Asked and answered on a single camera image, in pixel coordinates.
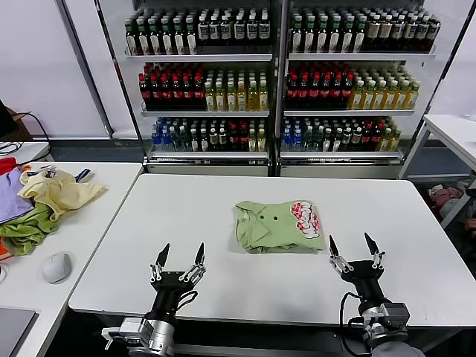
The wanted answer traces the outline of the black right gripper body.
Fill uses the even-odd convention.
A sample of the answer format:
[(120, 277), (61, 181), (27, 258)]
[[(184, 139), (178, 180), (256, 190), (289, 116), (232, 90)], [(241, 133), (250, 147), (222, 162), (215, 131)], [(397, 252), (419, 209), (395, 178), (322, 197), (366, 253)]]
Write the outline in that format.
[(371, 309), (381, 306), (385, 296), (379, 285), (383, 268), (374, 268), (373, 261), (352, 261), (351, 268), (341, 274), (341, 279), (352, 283), (360, 300), (359, 309)]

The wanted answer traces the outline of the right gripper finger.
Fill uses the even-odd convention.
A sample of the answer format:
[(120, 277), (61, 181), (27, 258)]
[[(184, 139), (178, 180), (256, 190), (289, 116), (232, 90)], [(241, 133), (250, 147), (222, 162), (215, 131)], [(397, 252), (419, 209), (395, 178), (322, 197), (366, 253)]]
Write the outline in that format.
[(348, 273), (353, 270), (353, 267), (339, 254), (332, 235), (329, 235), (329, 252), (329, 262), (338, 274)]
[(372, 239), (367, 232), (364, 233), (364, 237), (373, 258), (372, 268), (382, 268), (382, 258), (385, 252), (379, 250), (376, 241)]

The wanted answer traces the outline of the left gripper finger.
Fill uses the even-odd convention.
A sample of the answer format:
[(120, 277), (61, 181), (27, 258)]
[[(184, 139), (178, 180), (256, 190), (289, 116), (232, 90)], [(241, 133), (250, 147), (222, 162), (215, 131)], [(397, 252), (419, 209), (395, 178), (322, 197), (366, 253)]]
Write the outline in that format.
[(161, 273), (165, 267), (168, 253), (170, 250), (170, 243), (167, 243), (164, 248), (159, 252), (157, 259), (154, 264), (151, 264), (150, 267), (150, 280), (159, 281), (161, 280)]
[(179, 277), (179, 280), (183, 283), (196, 285), (202, 279), (205, 272), (205, 244), (202, 242), (193, 265)]

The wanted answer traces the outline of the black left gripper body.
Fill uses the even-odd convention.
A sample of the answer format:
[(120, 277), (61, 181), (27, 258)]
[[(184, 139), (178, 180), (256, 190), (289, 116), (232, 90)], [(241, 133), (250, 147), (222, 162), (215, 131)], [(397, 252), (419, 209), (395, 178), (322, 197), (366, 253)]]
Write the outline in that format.
[(156, 297), (150, 310), (151, 320), (175, 320), (181, 297), (193, 290), (191, 281), (180, 280), (183, 271), (163, 271), (160, 279), (151, 283)]

